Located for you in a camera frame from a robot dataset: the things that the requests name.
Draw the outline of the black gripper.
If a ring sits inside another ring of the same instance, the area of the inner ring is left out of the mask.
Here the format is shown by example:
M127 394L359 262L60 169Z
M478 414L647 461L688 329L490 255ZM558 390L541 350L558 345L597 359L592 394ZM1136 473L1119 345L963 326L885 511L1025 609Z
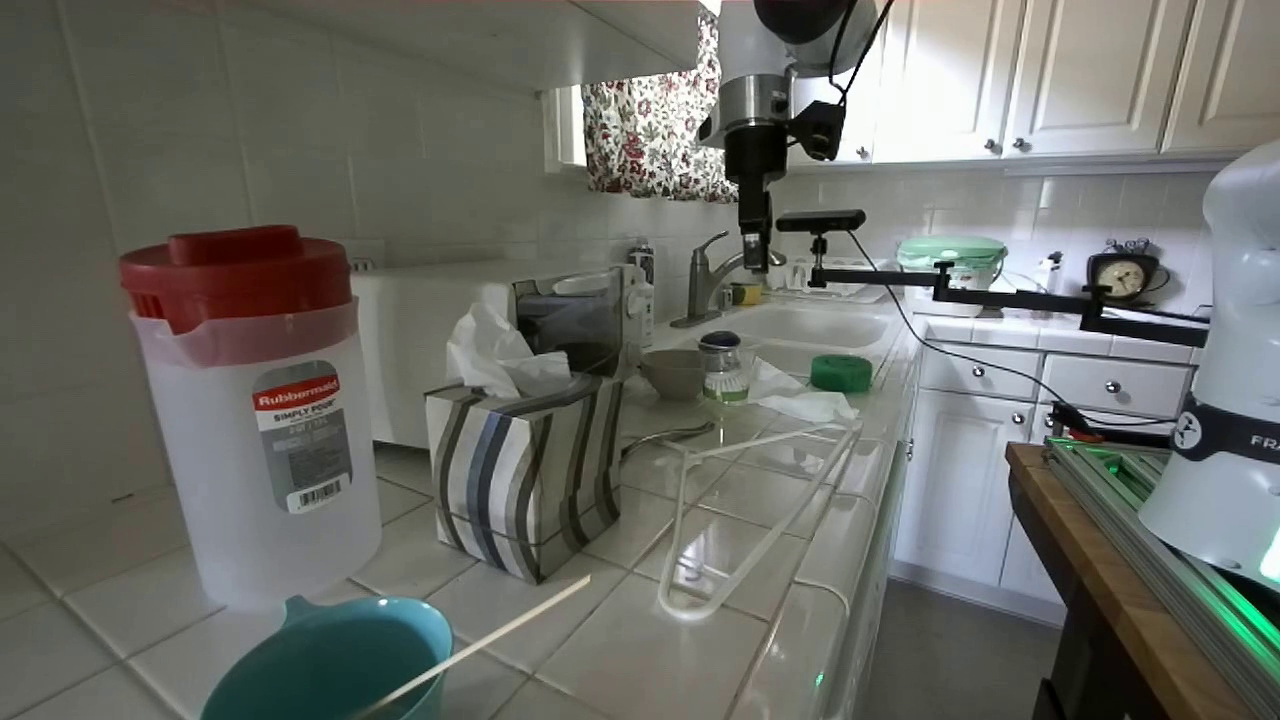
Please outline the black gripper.
M758 232L758 243L743 238L743 267L758 267L758 276L772 267L772 239L764 238L772 228L769 186L784 172L784 159L788 144L780 130L736 130L726 142L726 177L742 194L742 232Z

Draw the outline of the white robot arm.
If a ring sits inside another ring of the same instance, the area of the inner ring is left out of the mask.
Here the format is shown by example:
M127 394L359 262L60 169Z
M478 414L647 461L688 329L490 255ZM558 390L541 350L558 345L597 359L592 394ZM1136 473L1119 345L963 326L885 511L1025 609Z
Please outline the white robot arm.
M750 273L772 263L769 186L788 144L811 159L840 151L850 87L888 12L892 0L721 0L721 87L700 142L726 151Z

